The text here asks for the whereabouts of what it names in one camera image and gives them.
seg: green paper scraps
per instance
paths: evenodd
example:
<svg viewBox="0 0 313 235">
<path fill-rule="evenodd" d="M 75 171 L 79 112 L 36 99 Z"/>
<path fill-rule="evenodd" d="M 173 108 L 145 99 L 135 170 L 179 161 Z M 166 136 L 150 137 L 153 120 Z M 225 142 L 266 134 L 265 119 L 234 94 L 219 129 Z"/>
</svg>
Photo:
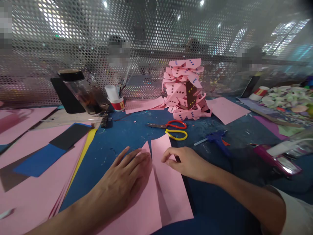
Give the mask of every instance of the green paper scraps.
<svg viewBox="0 0 313 235">
<path fill-rule="evenodd" d="M 278 131 L 280 134 L 285 135 L 287 137 L 292 136 L 294 134 L 299 133 L 300 131 L 305 130 L 303 127 L 287 127 L 287 126 L 281 126 L 278 125 Z"/>
</svg>

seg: white sleeve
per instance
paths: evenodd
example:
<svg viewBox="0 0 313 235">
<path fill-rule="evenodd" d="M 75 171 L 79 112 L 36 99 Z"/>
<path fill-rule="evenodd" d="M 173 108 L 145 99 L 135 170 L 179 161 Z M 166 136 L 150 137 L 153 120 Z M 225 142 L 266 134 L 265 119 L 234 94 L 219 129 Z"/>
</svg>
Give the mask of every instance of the white sleeve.
<svg viewBox="0 0 313 235">
<path fill-rule="evenodd" d="M 312 235 L 313 205 L 276 189 L 286 205 L 286 220 L 280 235 Z"/>
</svg>

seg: yellow scissors handle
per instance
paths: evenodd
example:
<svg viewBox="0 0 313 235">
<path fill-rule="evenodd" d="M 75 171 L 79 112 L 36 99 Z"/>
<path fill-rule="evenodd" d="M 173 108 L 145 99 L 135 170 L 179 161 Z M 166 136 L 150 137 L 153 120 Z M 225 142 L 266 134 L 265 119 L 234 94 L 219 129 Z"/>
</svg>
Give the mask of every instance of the yellow scissors handle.
<svg viewBox="0 0 313 235">
<path fill-rule="evenodd" d="M 169 132 L 179 132 L 179 133 L 185 134 L 186 136 L 183 137 L 183 138 L 176 138 L 176 137 L 172 136 Z M 168 134 L 170 138 L 172 138 L 172 139 L 174 139 L 174 140 L 177 140 L 177 141 L 185 140 L 185 139 L 188 137 L 188 134 L 187 134 L 187 132 L 185 132 L 185 131 L 166 129 L 166 130 L 165 130 L 165 133 Z"/>
</svg>

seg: hand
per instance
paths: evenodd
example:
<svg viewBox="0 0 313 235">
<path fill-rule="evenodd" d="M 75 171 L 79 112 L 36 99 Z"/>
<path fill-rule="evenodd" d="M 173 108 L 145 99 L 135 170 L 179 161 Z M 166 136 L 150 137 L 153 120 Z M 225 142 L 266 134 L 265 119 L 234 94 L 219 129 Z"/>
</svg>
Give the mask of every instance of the hand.
<svg viewBox="0 0 313 235">
<path fill-rule="evenodd" d="M 152 169 L 150 154 L 145 152 L 136 156 L 141 151 L 136 149 L 123 159 L 128 150 L 129 147 L 126 147 L 117 156 L 102 179 L 83 200 L 87 204 L 85 207 L 90 208 L 92 216 L 99 217 L 99 222 L 107 222 L 122 212 L 148 181 Z"/>
<path fill-rule="evenodd" d="M 181 163 L 169 159 L 172 154 L 178 156 Z M 163 154 L 161 162 L 166 163 L 184 176 L 207 183 L 215 183 L 216 176 L 223 171 L 204 160 L 188 147 L 168 148 Z"/>
</svg>

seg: scissors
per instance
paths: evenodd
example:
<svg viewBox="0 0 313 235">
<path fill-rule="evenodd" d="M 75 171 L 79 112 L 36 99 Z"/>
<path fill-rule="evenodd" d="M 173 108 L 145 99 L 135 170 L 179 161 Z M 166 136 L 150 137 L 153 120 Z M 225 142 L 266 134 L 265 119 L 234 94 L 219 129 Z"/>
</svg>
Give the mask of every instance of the scissors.
<svg viewBox="0 0 313 235">
<path fill-rule="evenodd" d="M 176 125 L 170 124 L 170 123 L 172 123 L 172 122 L 179 122 L 179 123 L 181 123 L 181 124 L 183 125 L 183 127 L 182 127 L 182 126 L 176 126 Z M 185 132 L 185 131 L 169 130 L 169 129 L 167 129 L 168 126 L 176 127 L 176 128 L 178 128 L 178 129 L 187 129 L 186 123 L 184 123 L 184 122 L 182 122 L 182 121 L 172 120 L 172 121 L 169 121 L 169 122 L 168 122 L 167 124 L 165 124 L 165 125 L 158 125 L 158 124 L 147 123 L 146 126 L 149 126 L 149 127 L 156 127 L 156 128 L 164 128 L 164 129 L 166 129 L 166 130 L 165 130 L 165 133 L 168 134 L 170 138 L 172 138 L 172 139 L 174 139 L 174 140 L 177 140 L 177 141 L 185 140 L 185 139 L 188 137 L 188 134 L 187 134 L 187 132 Z M 186 136 L 183 137 L 183 138 L 176 138 L 176 137 L 172 136 L 169 132 L 179 132 L 179 133 L 185 134 Z"/>
</svg>

